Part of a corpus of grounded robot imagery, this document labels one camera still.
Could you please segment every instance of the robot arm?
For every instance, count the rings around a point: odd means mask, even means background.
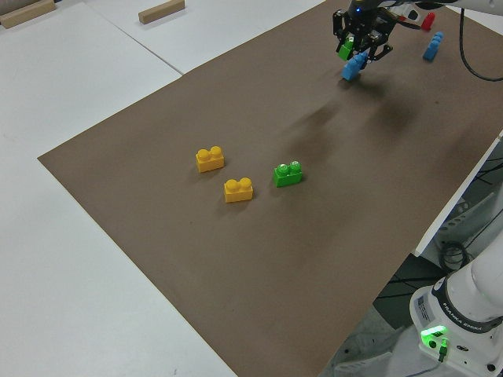
[[[393,1],[393,0],[352,0],[347,11],[337,10],[333,14],[333,34],[339,39],[336,51],[351,40],[349,60],[354,52],[368,50],[367,60],[379,60],[391,52],[393,48],[387,44],[391,32],[396,24],[419,28],[415,24],[400,21],[397,15],[388,10],[391,6],[406,3],[416,3],[424,9],[439,8],[443,5],[456,6],[503,16],[503,0],[422,0],[422,1]]]

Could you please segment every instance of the wooden block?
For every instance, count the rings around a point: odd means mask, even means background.
[[[182,9],[185,9],[185,0],[171,0],[140,12],[138,18],[142,24],[148,24]]]
[[[35,4],[26,5],[25,7],[14,10],[10,13],[0,16],[0,24],[5,29],[12,26],[22,24],[23,22],[32,20],[42,14],[46,14],[56,9],[54,0],[40,0]]]

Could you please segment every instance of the brown table surface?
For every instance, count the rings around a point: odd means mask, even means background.
[[[327,1],[40,157],[240,377],[316,376],[502,128],[501,84],[462,67],[446,9],[435,62],[421,58],[432,33],[397,26],[388,57],[341,81],[331,17],[346,6]],[[465,38],[475,68],[498,73],[503,38],[471,21]],[[226,166],[199,174],[212,145]],[[273,167],[294,159],[305,179],[275,188]],[[254,199],[224,203],[242,177]]]

